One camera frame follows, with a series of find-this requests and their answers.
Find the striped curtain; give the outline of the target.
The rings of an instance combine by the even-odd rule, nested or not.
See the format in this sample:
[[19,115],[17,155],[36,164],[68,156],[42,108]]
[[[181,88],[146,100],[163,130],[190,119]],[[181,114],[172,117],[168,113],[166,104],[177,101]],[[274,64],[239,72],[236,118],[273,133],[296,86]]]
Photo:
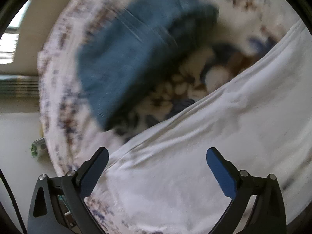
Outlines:
[[1,75],[1,98],[39,98],[39,78],[26,75]]

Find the window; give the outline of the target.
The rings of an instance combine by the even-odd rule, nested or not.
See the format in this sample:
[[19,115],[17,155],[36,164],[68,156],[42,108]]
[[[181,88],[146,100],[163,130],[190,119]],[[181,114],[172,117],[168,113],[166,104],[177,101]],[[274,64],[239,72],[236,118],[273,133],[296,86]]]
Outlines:
[[31,3],[28,0],[22,8],[14,16],[6,30],[1,37],[1,49],[0,49],[0,64],[6,65],[14,61],[17,43],[19,41],[19,31],[21,22],[25,16],[25,13]]

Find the green white package on floor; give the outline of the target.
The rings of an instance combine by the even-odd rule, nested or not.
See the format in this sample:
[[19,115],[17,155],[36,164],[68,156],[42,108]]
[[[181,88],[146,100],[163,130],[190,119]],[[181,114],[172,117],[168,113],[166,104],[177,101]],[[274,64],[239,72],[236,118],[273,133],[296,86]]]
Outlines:
[[47,154],[47,152],[48,152],[48,150],[47,150],[47,145],[46,145],[46,141],[45,141],[44,137],[35,140],[31,144],[31,156],[34,159],[38,159],[40,157],[43,157],[44,155]]

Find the floral fleece blanket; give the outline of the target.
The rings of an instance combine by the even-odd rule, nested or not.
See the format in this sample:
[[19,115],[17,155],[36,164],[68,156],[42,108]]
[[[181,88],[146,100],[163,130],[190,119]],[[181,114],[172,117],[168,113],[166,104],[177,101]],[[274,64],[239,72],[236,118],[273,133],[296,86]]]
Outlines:
[[161,84],[164,102],[153,107],[146,99],[137,109],[155,123],[119,136],[104,132],[93,117],[77,53],[87,32],[108,26],[129,1],[71,0],[39,52],[41,120],[56,174],[78,168],[104,146],[109,164],[86,204],[106,232],[206,233],[229,203],[205,161],[206,150],[216,146],[240,168],[277,175],[291,223],[302,206],[294,187],[298,168],[290,165],[300,122],[287,117],[294,97],[286,81],[291,66],[278,53],[299,27],[293,8],[286,0],[213,0],[224,27],[218,41],[252,53],[247,37],[265,40],[268,29],[278,45],[211,95],[191,91],[190,106],[175,114],[169,101],[175,85]]

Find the folded teal pants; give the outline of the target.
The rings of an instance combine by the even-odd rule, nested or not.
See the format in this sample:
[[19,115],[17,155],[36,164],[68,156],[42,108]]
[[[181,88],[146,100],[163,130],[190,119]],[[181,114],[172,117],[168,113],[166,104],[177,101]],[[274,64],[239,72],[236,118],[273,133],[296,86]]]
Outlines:
[[218,8],[205,0],[134,0],[78,52],[78,76],[94,117],[110,130],[203,41]]

